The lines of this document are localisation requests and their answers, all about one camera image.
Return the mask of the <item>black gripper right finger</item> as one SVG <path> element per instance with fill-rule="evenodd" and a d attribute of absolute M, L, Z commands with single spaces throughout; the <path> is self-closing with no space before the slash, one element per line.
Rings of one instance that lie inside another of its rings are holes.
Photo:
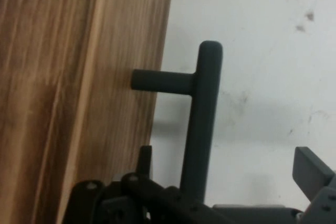
<path fill-rule="evenodd" d="M 335 172 L 310 148 L 296 147 L 292 177 L 310 201 L 299 223 L 335 223 Z"/>

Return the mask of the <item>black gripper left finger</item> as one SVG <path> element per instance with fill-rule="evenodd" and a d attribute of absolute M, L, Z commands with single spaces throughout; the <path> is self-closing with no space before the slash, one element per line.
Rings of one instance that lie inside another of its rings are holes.
<path fill-rule="evenodd" d="M 68 223 L 226 223 L 223 215 L 149 178 L 152 147 L 142 146 L 136 170 L 105 186 L 77 183 L 68 201 Z"/>

